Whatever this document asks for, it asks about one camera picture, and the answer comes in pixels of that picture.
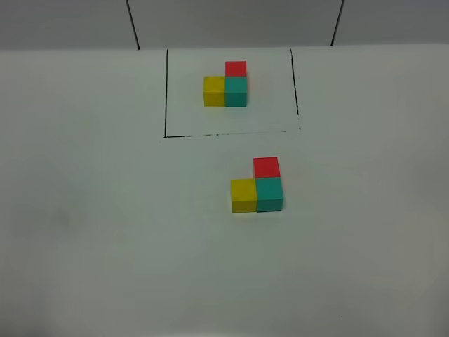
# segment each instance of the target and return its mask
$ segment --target block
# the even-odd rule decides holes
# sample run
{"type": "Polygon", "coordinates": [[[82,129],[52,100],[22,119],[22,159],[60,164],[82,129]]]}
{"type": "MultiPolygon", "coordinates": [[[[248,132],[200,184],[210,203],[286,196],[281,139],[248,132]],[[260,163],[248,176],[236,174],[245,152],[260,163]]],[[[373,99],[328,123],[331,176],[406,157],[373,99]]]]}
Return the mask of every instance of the block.
{"type": "Polygon", "coordinates": [[[255,179],[231,180],[232,213],[257,211],[255,179]]]}
{"type": "Polygon", "coordinates": [[[278,157],[254,158],[254,179],[281,177],[278,157]]]}
{"type": "Polygon", "coordinates": [[[224,76],[206,76],[203,84],[205,107],[226,106],[226,78],[224,76]]]}
{"type": "Polygon", "coordinates": [[[247,77],[246,61],[226,62],[226,77],[247,77]]]}
{"type": "Polygon", "coordinates": [[[248,104],[248,79],[226,77],[226,106],[245,107],[248,104]]]}
{"type": "Polygon", "coordinates": [[[256,179],[257,212],[280,211],[283,206],[283,190],[280,178],[256,179]]]}

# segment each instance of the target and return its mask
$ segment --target white surface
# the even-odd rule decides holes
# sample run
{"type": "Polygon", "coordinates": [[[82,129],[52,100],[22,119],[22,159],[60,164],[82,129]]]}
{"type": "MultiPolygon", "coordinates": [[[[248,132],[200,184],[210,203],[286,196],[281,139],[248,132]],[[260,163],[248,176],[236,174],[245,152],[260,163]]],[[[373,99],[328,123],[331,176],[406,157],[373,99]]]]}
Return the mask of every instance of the white surface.
{"type": "Polygon", "coordinates": [[[163,139],[165,51],[0,53],[0,334],[445,336],[448,54],[297,48],[301,131],[163,139]]]}
{"type": "Polygon", "coordinates": [[[298,130],[289,48],[169,50],[167,136],[298,130]],[[204,107],[203,78],[247,61],[248,106],[204,107]]]}
{"type": "Polygon", "coordinates": [[[449,43],[449,1],[346,0],[335,45],[449,43]]]}
{"type": "Polygon", "coordinates": [[[130,0],[143,48],[329,46],[341,0],[130,0]]]}
{"type": "Polygon", "coordinates": [[[126,0],[3,0],[0,49],[137,49],[126,0]]]}

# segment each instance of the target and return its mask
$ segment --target white table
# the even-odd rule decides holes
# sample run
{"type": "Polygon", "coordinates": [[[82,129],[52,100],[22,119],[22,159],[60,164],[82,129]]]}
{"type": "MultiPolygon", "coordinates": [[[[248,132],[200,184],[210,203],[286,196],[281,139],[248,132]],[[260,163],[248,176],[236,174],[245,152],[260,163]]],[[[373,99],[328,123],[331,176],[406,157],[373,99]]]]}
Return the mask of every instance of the white table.
{"type": "Polygon", "coordinates": [[[0,53],[0,334],[444,334],[448,56],[294,48],[301,131],[164,138],[165,51],[0,53]]]}

